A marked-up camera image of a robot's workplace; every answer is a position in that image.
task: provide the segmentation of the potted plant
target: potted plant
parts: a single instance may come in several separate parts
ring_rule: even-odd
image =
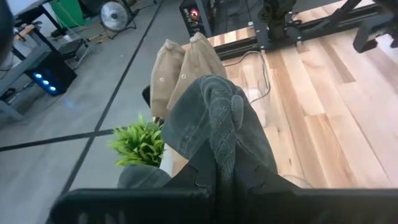
[[[160,136],[161,125],[157,122],[144,122],[142,116],[136,124],[126,128],[116,128],[114,134],[118,137],[109,143],[121,158],[116,165],[128,166],[150,165],[160,167],[171,175],[172,156],[165,149],[165,143]]]

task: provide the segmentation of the wire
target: wire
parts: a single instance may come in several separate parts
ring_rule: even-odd
[[[3,80],[3,79],[7,76],[8,72],[12,69],[12,64],[13,64],[13,63],[14,63],[14,54],[12,55],[11,63],[10,63],[10,65],[8,66],[8,69],[6,69],[6,70],[0,70],[0,72],[5,72],[5,74],[0,78],[0,80]]]
[[[225,33],[226,33],[226,32],[228,32],[228,17],[229,17],[229,15],[228,15],[228,7],[226,7],[225,14],[226,14],[226,17],[225,17]]]
[[[248,10],[249,19],[250,19],[250,22],[251,22],[251,21],[252,21],[252,19],[251,19],[251,15],[250,15],[250,9],[249,9],[249,3],[248,3],[248,0],[244,0],[244,2],[245,2],[245,5],[246,5],[246,9]]]
[[[250,6],[250,8],[248,9],[250,20],[251,20],[250,12],[251,12],[252,9],[253,9],[255,6],[257,6],[260,2],[261,2],[261,0],[257,0],[256,3],[254,3],[254,4],[253,4],[252,6]],[[223,22],[223,21],[225,21],[225,20],[228,20],[229,18],[232,18],[232,17],[235,17],[235,16],[239,16],[239,15],[241,15],[241,14],[246,13],[246,12],[239,12],[240,10],[242,10],[242,9],[245,7],[245,5],[243,5],[243,6],[242,6],[240,9],[238,9],[236,12],[234,12],[234,13],[228,15],[225,19],[219,21],[218,23]]]
[[[245,57],[247,57],[248,55],[251,55],[251,54],[260,55],[260,58],[261,58],[261,60],[262,60],[262,77],[264,78],[264,81],[265,81],[265,83],[266,83],[267,92],[266,92],[264,95],[260,96],[259,98],[256,98],[256,99],[250,101],[250,102],[249,102],[250,104],[253,103],[253,102],[255,102],[255,101],[257,101],[257,100],[260,100],[260,99],[266,97],[266,96],[269,94],[269,92],[271,91],[271,84],[269,83],[269,80],[268,80],[267,75],[266,75],[266,73],[267,73],[267,70],[266,70],[266,61],[264,60],[264,57],[262,56],[262,54],[261,54],[260,52],[256,52],[256,51],[249,51],[249,52],[246,52],[246,53],[239,59],[239,61],[237,61],[237,62],[235,62],[235,63],[227,64],[227,65],[224,66],[224,67],[229,67],[229,66],[237,65],[237,64],[241,63]]]

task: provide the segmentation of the gray floor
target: gray floor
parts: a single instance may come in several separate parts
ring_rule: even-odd
[[[178,11],[180,3],[167,0],[160,8],[99,130],[131,124],[139,114],[151,119],[141,91],[150,83],[156,53],[166,38],[179,44],[189,41]],[[35,101],[24,123],[0,123],[0,149],[94,131],[157,7],[139,13],[136,30],[106,40],[76,71],[78,78],[64,95]],[[117,156],[108,147],[112,138],[93,140],[70,189],[116,187],[122,167],[114,165]],[[44,223],[88,141],[83,138],[0,152],[0,223]]]

